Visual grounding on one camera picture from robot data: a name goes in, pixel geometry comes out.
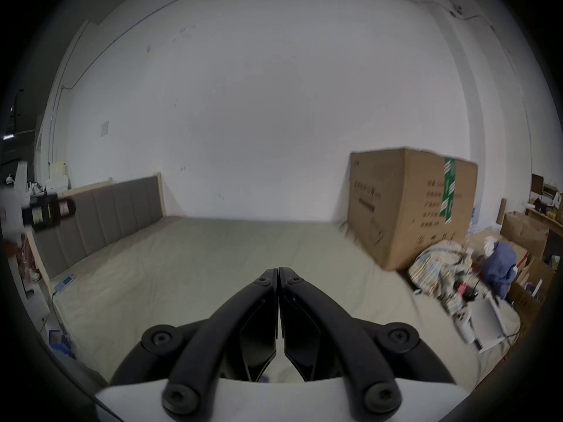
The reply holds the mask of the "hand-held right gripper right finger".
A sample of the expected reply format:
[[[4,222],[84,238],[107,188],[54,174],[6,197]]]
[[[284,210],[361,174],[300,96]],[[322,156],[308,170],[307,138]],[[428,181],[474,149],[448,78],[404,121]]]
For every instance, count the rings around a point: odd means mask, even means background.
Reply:
[[[352,416],[394,415],[403,403],[397,378],[455,385],[414,327],[356,319],[286,267],[279,311],[285,356],[306,382],[342,377]]]

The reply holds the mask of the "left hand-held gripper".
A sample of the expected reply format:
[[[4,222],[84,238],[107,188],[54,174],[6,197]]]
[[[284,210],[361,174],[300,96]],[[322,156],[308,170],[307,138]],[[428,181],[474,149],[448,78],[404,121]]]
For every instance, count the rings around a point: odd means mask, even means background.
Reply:
[[[56,193],[33,196],[23,207],[25,198],[15,187],[1,187],[1,229],[3,236],[19,236],[25,227],[52,229],[76,213],[73,198]]]

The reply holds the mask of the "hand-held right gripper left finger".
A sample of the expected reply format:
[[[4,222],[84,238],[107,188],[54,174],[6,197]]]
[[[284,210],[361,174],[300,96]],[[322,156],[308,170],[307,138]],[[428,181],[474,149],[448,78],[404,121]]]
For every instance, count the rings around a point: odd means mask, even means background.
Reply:
[[[156,325],[119,365],[111,386],[166,379],[159,398],[170,416],[210,416],[219,378],[257,382],[275,358],[278,269],[228,299],[208,319]]]

